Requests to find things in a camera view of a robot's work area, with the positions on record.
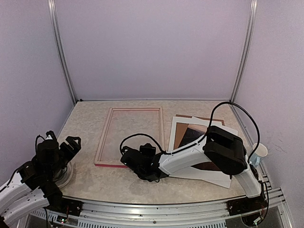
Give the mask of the dark landscape photo print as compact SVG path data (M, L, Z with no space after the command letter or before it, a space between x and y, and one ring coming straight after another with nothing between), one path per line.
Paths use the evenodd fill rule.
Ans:
M176 139L174 149L180 148L192 141L197 140L205 133L206 129L206 126L203 125L189 124L183 137L178 140ZM204 171L220 171L220 169L210 161L197 163L195 165L192 165L192 167Z

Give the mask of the white photo mat board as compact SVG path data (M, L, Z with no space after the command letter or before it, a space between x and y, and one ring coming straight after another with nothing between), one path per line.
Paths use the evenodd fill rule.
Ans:
M178 149L202 136L209 124L204 117L176 115L172 118L168 150ZM204 161L170 175L174 178L206 181L229 189L231 177L224 174L213 162Z

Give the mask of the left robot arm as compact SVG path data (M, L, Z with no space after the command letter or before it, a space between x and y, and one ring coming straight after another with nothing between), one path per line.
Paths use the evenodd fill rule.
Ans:
M32 160L18 167L0 188L0 226L8 228L37 209L78 216L82 202L64 198L59 181L80 150L80 137L69 136L58 143L52 131L36 141Z

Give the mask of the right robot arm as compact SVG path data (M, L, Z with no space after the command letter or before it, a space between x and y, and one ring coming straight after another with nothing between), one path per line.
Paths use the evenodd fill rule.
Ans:
M250 156L240 137L217 126L209 126L204 135L176 150L156 150L150 143L141 145L138 150L120 144L121 163L131 169L141 180L159 181L173 174L197 179L200 163L211 162L223 174L235 177L243 188L246 197L237 203L248 211L256 207L266 207L264 183L257 169L250 162Z

